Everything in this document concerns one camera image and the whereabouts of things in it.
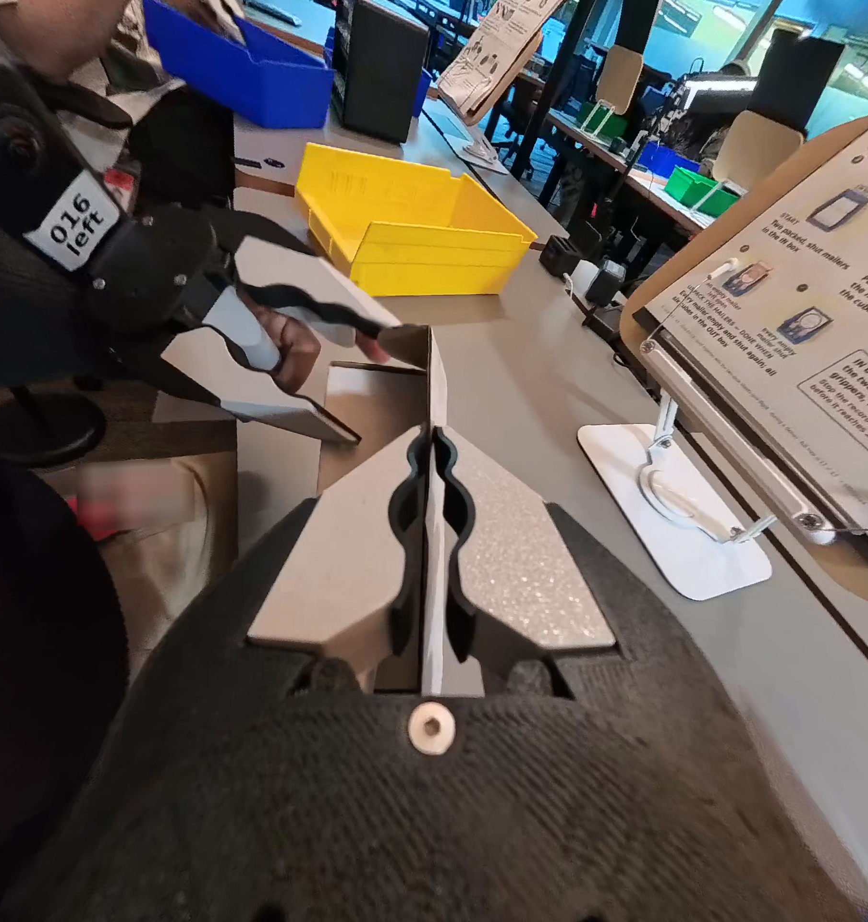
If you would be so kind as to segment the blue plastic bin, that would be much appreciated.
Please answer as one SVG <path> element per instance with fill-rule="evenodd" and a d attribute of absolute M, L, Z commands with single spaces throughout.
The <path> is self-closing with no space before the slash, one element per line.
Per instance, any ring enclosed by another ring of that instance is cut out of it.
<path fill-rule="evenodd" d="M 163 69 L 187 86 L 262 128 L 324 126 L 333 75 L 322 60 L 247 21 L 236 41 L 161 2 L 143 14 Z"/>

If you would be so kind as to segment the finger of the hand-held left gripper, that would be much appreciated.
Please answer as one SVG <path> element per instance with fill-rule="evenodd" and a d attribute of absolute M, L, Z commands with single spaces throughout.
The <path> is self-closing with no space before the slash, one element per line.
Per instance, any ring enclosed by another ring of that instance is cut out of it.
<path fill-rule="evenodd" d="M 359 334 L 382 347 L 407 345 L 401 322 L 322 257 L 245 236 L 234 264 L 252 300 L 337 346 L 355 346 Z"/>
<path fill-rule="evenodd" d="M 286 393 L 268 372 L 238 363 L 222 334 L 200 328 L 177 335 L 162 354 L 166 367 L 201 386 L 239 421 L 259 422 L 320 442 L 359 444 L 360 435 L 308 397 Z"/>

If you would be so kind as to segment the yellow plastic bin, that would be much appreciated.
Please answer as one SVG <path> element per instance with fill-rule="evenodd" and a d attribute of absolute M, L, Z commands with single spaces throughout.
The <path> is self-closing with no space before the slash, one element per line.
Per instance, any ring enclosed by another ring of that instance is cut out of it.
<path fill-rule="evenodd" d="M 308 143 L 295 201 L 336 270 L 370 296 L 499 294 L 536 233 L 471 176 Z"/>

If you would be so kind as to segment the white instruction sheet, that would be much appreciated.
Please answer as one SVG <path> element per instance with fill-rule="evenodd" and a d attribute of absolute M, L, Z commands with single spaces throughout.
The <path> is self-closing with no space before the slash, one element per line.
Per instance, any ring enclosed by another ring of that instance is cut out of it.
<path fill-rule="evenodd" d="M 868 533 L 868 127 L 649 299 L 693 370 Z"/>

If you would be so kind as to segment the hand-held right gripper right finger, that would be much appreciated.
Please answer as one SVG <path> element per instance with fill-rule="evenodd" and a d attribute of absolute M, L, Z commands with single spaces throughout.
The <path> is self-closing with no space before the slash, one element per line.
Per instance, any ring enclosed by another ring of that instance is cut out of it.
<path fill-rule="evenodd" d="M 455 535 L 445 627 L 456 658 L 516 665 L 613 649 L 543 498 L 448 426 L 434 432 L 434 455 Z"/>

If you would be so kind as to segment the black slanted pole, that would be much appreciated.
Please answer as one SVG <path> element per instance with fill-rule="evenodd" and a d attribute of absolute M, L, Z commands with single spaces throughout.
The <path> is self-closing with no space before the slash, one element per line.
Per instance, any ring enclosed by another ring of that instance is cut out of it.
<path fill-rule="evenodd" d="M 531 165 L 532 151 L 538 140 L 545 117 L 564 82 L 566 67 L 575 56 L 578 42 L 597 3 L 597 1 L 578 1 L 577 6 L 575 6 L 563 40 L 555 55 L 555 61 L 544 82 L 543 90 L 537 99 L 535 109 L 532 112 L 527 129 L 520 142 L 520 147 L 510 168 L 510 174 L 515 179 L 520 179 Z"/>

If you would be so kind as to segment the person's dark sweater torso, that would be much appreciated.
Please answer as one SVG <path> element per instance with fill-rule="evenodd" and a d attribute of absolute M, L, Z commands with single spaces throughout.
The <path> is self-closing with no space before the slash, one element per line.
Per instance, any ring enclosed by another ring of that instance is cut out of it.
<path fill-rule="evenodd" d="M 125 620 L 93 537 L 0 459 L 0 905 L 78 796 L 127 686 Z"/>

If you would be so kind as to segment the green plastic bin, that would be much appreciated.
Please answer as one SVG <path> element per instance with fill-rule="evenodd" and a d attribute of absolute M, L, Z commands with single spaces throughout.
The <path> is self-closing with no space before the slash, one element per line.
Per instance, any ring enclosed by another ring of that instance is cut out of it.
<path fill-rule="evenodd" d="M 575 116 L 578 129 L 604 139 L 621 137 L 627 126 L 623 114 L 607 109 L 599 102 L 584 102 Z"/>
<path fill-rule="evenodd" d="M 709 217 L 717 218 L 740 196 L 715 180 L 684 167 L 674 167 L 663 191 L 673 201 Z"/>

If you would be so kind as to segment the black round floor base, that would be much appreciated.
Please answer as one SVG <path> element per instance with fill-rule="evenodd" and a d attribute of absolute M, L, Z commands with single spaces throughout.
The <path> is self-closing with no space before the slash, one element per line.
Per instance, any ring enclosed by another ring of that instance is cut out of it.
<path fill-rule="evenodd" d="M 81 393 L 40 393 L 13 387 L 0 404 L 0 458 L 28 468 L 60 467 L 103 441 L 105 415 Z"/>

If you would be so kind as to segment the black box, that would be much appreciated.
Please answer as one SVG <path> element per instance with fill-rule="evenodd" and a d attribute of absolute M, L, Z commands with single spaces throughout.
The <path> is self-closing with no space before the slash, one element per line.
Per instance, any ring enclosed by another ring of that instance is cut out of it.
<path fill-rule="evenodd" d="M 428 28 L 394 2 L 336 4 L 330 68 L 339 124 L 400 146 L 414 120 Z"/>

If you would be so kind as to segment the white cardboard mailer box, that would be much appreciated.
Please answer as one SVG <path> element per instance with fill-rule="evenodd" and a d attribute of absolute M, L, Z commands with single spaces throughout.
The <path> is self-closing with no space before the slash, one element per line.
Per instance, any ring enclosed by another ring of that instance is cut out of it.
<path fill-rule="evenodd" d="M 446 380 L 430 330 L 406 329 L 407 345 L 389 347 L 389 351 L 407 355 L 408 364 L 338 362 L 330 363 L 327 368 L 323 408 L 357 432 L 361 437 L 359 444 L 323 443 L 274 429 L 282 435 L 281 444 L 271 443 L 273 453 L 262 454 L 255 467 L 245 473 L 245 486 L 257 489 L 257 497 L 266 497 L 272 487 L 287 482 L 294 473 L 296 458 L 288 452 L 292 441 L 300 444 L 310 441 L 317 446 L 317 494 L 304 499 L 265 532 L 229 573 L 194 599 L 159 644 L 156 658 L 163 659 L 179 650 L 185 657 L 196 656 L 202 661 L 208 656 L 214 660 L 218 649 L 237 651 L 245 645 L 280 650 L 250 643 L 247 630 L 318 497 L 404 432 L 420 425 L 428 434 L 428 459 L 422 467 L 427 487 L 416 627 L 405 651 L 388 657 L 374 671 L 356 676 L 359 680 L 369 679 L 370 689 L 381 692 L 440 691 L 446 632 L 441 510 L 444 490 L 436 472 L 433 438 L 442 423 L 436 411 L 446 406 Z"/>

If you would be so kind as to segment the grey desk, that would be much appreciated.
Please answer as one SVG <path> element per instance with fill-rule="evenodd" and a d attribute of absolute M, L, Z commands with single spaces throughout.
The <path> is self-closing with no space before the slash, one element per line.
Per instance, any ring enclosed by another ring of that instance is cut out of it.
<path fill-rule="evenodd" d="M 383 305 L 432 325 L 451 426 L 558 503 L 688 629 L 749 721 L 803 836 L 841 888 L 868 901 L 868 602 L 778 526 L 760 541 L 767 582 L 708 602 L 670 587 L 577 443 L 585 425 L 651 423 L 656 404 L 582 326 L 535 251 L 500 295 Z"/>

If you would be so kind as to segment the small blue bin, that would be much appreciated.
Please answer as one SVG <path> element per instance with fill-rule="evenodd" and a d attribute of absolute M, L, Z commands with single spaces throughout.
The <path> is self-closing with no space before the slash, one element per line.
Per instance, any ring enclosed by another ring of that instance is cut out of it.
<path fill-rule="evenodd" d="M 676 168 L 686 169 L 686 163 L 688 161 L 670 147 L 650 140 L 644 145 L 634 169 L 643 170 L 667 180 Z"/>

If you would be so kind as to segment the beige instruction sheet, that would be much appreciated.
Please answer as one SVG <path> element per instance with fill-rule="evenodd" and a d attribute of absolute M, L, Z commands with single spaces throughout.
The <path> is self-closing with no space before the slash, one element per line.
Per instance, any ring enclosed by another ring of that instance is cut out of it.
<path fill-rule="evenodd" d="M 497 154 L 478 128 L 543 40 L 543 25 L 562 1 L 496 1 L 450 65 L 437 91 L 469 133 L 464 151 L 485 163 Z"/>

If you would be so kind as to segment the black power adapter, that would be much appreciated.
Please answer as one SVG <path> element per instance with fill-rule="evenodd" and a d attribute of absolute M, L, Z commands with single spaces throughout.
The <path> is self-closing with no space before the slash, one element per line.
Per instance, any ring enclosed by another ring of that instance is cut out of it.
<path fill-rule="evenodd" d="M 596 307 L 609 306 L 622 289 L 624 279 L 624 265 L 610 259 L 603 260 L 585 292 L 588 304 Z"/>

